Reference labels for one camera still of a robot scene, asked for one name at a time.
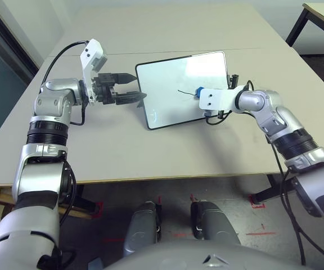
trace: whiteboard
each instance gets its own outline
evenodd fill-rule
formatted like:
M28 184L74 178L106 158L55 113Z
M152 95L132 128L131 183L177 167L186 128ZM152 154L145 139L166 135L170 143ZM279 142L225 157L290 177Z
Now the whiteboard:
M139 90L147 94L143 103L149 129L204 118L196 90L228 88L222 51L138 64L136 74Z

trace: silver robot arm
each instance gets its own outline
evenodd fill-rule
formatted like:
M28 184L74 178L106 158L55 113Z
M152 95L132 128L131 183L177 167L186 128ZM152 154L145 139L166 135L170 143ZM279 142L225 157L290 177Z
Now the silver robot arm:
M285 159L289 171L296 173L292 183L307 211L324 217L324 148L319 147L298 119L283 106L274 91L202 89L200 108L206 115L213 110L251 113L270 143Z
M41 85L34 103L27 142L12 187L15 210L0 222L0 270L60 269L58 205L71 193L73 171L66 147L73 106L103 102L126 104L145 97L118 94L115 83L136 79L130 74L98 74L107 57L91 39L81 56L84 80L54 79Z

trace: white wall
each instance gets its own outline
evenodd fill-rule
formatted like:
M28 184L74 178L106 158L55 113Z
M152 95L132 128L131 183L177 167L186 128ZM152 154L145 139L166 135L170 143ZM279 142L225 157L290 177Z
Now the white wall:
M63 1L0 0L0 17L38 66L69 26L70 14Z
M172 2L186 4L192 2L248 2L283 39L286 39L302 11L304 1L154 0L156 5ZM308 0L308 2L324 2L324 0ZM0 15L28 54L40 66L81 8L150 5L151 3L151 0L0 0ZM308 22L294 48L300 54L324 53L324 31Z

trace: black cable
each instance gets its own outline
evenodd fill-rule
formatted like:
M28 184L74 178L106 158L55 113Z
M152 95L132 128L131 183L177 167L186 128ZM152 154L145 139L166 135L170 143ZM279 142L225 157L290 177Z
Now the black cable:
M227 119L227 117L231 113L232 113L232 111L229 111L229 112L227 112L227 113L224 114L223 111L222 111L222 118L221 118L221 120L218 121L218 122L215 122L215 123L211 123L210 121L208 121L208 119L210 119L211 117L214 117L214 116L206 116L205 120L206 120L206 123L209 124L209 125L218 125L218 124L222 123L223 121L225 121Z
M286 172L285 176L283 177L282 179L282 182L281 182L281 187L280 187L280 196L281 196L281 200L284 201L284 197L283 195L285 195L285 197L287 197L287 188L286 188L286 178L289 174L289 171ZM288 202L284 203L283 204L283 207L285 208L290 220L291 220L291 223L292 223L292 227L293 227L293 230L296 234L296 238L297 238L297 243L298 243L298 248L299 248L299 253L300 253L300 257L301 257L301 265L305 266L306 265L306 257L304 255L304 248L303 248L303 243L302 243L302 239L301 239L301 235L299 234L300 233L300 227L297 223L297 220L295 218L295 216L293 215L293 213L291 212L291 205Z
M286 210L291 222L292 222L292 226L293 226L293 229L295 231L295 234L296 234L296 238L297 238L297 242L298 242L298 247L299 247L299 250L300 250L300 256L301 256L301 264L302 265L305 265L305 255L304 255L304 249L303 249L303 243L302 243L302 240L301 240L301 237L300 237L300 234L302 234L304 236L304 238L315 248L317 249L322 255L324 255L324 250L318 246L304 231L303 229L301 228L301 226L299 226L297 220L296 220L296 217L292 211L292 208L291 208L291 204L290 204L290 200L289 200L289 197L288 197L288 193L287 193L287 188L286 188L286 178L289 174L289 171L287 171L285 174L283 173L283 170L282 170L282 166L281 166L281 163L280 163L280 160L278 158L278 155L277 155L277 151L274 147L273 144L271 144L272 146L272 150L273 150L273 153L274 153L274 156L276 158L276 161L277 161L277 165L278 165L278 168L280 170L280 173L281 173L281 176L282 176L282 182L280 184L280 198L281 198L281 202L282 202L282 205L283 205L283 208Z
M81 41L77 41L77 42L71 43L68 46L66 46L65 48L63 48L62 51L60 51L58 53L58 55L56 55L56 57L53 59L53 61L49 65L49 67L48 67L48 69L47 69L47 71L46 71L46 73L45 73L45 75L43 77L42 84L44 84L46 82L46 80L48 78L48 75L51 72L51 69L53 68L53 66L57 62L57 60L61 57L61 55L63 55L68 49L71 49L72 47L75 47L75 46L80 45L80 44L87 45L88 42L89 42L88 40L81 40ZM72 122L71 121L70 122L71 125L83 125L84 124L84 120L85 120L85 117L86 117L86 107L87 107L87 105L85 105L84 103L82 103L82 108L81 108L82 121L81 121L81 123L76 123L76 122Z
M249 90L250 89L249 86L251 86L251 90L254 91L253 83L250 80L248 80L247 83L246 83L246 87L247 87L246 90Z
M87 107L88 103L86 102L82 102L82 106L81 106L81 123L76 123L76 122L70 122L71 125L83 125L84 124L84 120L86 118L86 107Z
M73 250L73 249L71 249L71 250L62 250L62 255L64 253L70 253L71 255L64 263L61 263L61 266L59 268L60 270L66 269L69 265L71 265L71 263L77 257L77 252L75 250Z
M184 93L184 94L188 94L188 95L192 95L192 96L197 96L197 94L192 94L192 93L188 93L188 92L184 92L181 90L177 90L178 92Z
M76 181L76 177L74 175L74 172L72 170L72 167L70 166L70 164L68 163L68 161L65 161L67 163L67 167L70 168L70 174L71 174L71 178L72 178L72 195L68 204L68 207L66 208L66 212L64 212L63 216L60 219L60 226L62 226L62 224L64 223L65 219L67 218L68 214L70 213L72 207L73 207L73 202L76 198L76 194L77 194L77 181Z
M304 238L315 248L317 249L323 256L324 256L324 250L318 246L304 231L303 229L299 226L296 218L295 218L295 215L294 213L292 212L292 208L291 208L291 204L290 204L290 200L289 200L289 197L288 197L288 193L286 191L286 187L285 187L285 199L286 199L286 204L287 204L287 207L289 209L289 213L290 215L292 216L296 226L298 226L298 231L300 234L302 234L304 236Z
M241 112L241 113L242 113L242 114L247 114L247 115L252 116L253 118L255 118L255 117L253 116L253 114L250 114L249 112L244 111L244 112Z
M48 75L50 74L51 72L51 69L53 68L54 64L57 62L57 60L61 57L61 55L63 55L65 53L65 51L67 51L68 49L71 49L72 47L74 46L77 46L77 45L80 45L80 44L85 44L87 45L88 44L88 40L81 40L81 41L77 41L77 42L74 42L74 43L71 43L69 44L68 46L66 46L65 48L62 49L62 51L60 51L58 53L58 55L56 55L56 57L53 59L53 61L51 62L51 64L49 65L44 77L43 77L43 80L42 80L42 83L45 83L46 80L47 80L47 77Z

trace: floor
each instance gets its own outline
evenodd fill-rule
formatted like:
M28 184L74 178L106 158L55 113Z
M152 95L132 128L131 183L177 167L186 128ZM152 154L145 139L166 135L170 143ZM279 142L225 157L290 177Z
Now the floor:
M302 57L324 80L324 56ZM217 204L231 221L243 245L299 263L294 231L279 198L270 199L264 203L264 208L257 209L248 201L248 194L268 187L265 175L86 185L83 197L95 202L103 201L103 213L93 220L66 220L61 230L61 247L78 252L78 257L68 269L87 269L87 263L96 257L100 257L105 266L120 259L133 211L146 200L161 200L161 241L192 239L190 194ZM324 249L323 220L308 215L293 192L290 199L301 227ZM303 242L307 265L324 269L324 257L309 243Z

